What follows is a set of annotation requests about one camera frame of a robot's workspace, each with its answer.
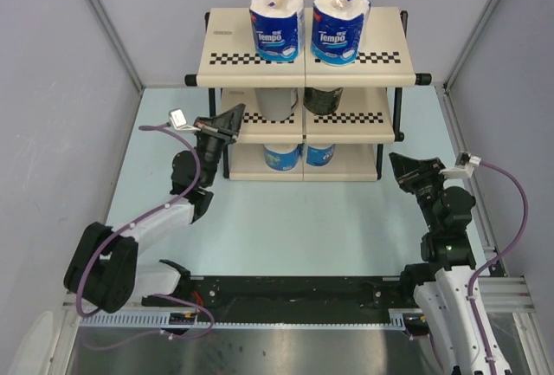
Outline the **grey paper roll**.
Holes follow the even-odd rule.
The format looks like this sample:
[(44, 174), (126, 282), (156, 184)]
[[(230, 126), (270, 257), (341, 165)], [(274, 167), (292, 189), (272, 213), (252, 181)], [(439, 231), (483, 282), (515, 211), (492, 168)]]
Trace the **grey paper roll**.
[(298, 105), (296, 88), (256, 88), (254, 93), (261, 115), (266, 120), (285, 120), (293, 114)]

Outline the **light blue paper roll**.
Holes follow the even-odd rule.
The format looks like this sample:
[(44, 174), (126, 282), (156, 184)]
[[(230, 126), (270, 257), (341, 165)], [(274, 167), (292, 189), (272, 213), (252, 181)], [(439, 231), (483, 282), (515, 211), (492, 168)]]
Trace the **light blue paper roll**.
[(334, 156), (336, 145), (307, 145), (305, 159), (308, 165), (322, 167), (328, 165)]
[(264, 144), (266, 165), (275, 171), (291, 171), (299, 163), (302, 144)]

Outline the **beige three-tier shelf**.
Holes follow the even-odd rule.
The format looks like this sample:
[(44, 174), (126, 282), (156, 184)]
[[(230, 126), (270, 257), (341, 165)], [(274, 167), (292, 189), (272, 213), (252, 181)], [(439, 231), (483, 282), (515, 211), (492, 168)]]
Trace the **beige three-tier shelf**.
[[(204, 16), (205, 37), (200, 67), (188, 74), (188, 87), (209, 91), (210, 114), (244, 104), (237, 141), (222, 151), (225, 178), (251, 181), (375, 182), (382, 176), (383, 149), (401, 142), (403, 89), (425, 86), (430, 74), (412, 68), (406, 40), (408, 13), (376, 7), (360, 55), (354, 63), (333, 67), (305, 50), (294, 62), (261, 59), (254, 51), (248, 10), (214, 8)], [(267, 120), (255, 98), (256, 87), (341, 87), (338, 109), (318, 115), (299, 103), (283, 121)], [(265, 162), (265, 145), (334, 145), (325, 166), (297, 165), (279, 172)]]

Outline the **dark green paper roll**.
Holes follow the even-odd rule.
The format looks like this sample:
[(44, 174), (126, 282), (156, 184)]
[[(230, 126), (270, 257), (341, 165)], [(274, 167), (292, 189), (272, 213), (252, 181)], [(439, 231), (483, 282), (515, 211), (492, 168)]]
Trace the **dark green paper roll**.
[(306, 87), (303, 105), (311, 113), (316, 115), (328, 115), (335, 113), (341, 101), (343, 88), (317, 89)]

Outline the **Tempo dark blue paper roll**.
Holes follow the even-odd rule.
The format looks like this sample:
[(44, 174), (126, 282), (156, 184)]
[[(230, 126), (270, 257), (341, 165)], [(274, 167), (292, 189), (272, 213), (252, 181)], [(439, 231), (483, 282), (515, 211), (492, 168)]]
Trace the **Tempo dark blue paper roll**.
[(304, 0), (251, 0), (254, 48), (266, 61), (294, 61), (305, 46)]

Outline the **dark blue paper roll front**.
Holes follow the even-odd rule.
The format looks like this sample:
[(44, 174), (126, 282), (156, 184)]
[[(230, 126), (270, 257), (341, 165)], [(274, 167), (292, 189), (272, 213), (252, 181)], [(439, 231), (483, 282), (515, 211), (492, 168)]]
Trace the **dark blue paper roll front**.
[(369, 0), (314, 0), (311, 51), (333, 66), (353, 63), (368, 20)]

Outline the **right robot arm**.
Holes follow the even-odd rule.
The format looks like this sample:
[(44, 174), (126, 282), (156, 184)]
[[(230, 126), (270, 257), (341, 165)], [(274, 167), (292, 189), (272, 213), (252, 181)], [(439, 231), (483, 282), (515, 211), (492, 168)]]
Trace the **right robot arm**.
[(429, 340), (444, 374), (510, 374), (481, 297), (478, 268), (467, 226), (476, 200), (449, 179), (473, 176), (480, 158), (467, 152), (447, 168), (439, 158), (389, 155), (400, 189), (413, 195), (427, 225), (421, 241), (421, 262), (401, 273), (399, 295), (419, 307)]

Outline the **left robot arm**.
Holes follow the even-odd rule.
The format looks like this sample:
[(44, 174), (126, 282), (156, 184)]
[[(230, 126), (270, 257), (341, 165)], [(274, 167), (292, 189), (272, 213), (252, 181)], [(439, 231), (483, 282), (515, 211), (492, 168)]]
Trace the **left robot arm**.
[(82, 318), (99, 312), (113, 314), (133, 296), (162, 295), (170, 304), (184, 304), (191, 295), (190, 283), (178, 267), (161, 261), (156, 267), (140, 268), (139, 257), (173, 230), (198, 222), (209, 209), (219, 162), (234, 144), (242, 128), (246, 106), (239, 103), (212, 117), (188, 122), (174, 109), (162, 125), (141, 126), (143, 132), (171, 136), (184, 145), (171, 162), (171, 197), (126, 224), (90, 223), (68, 265), (65, 289), (75, 295), (75, 308)]

